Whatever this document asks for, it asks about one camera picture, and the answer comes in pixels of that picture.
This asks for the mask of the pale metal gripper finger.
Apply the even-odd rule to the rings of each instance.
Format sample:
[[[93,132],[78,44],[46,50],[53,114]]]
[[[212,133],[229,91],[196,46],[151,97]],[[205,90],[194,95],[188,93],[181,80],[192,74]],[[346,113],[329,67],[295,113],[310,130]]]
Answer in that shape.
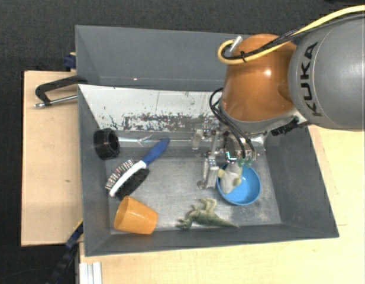
[[[215,189],[219,166],[215,156],[208,156],[202,162],[201,179],[197,182],[199,189]]]
[[[192,137],[192,150],[198,150],[204,136],[204,131],[202,129],[197,129]]]

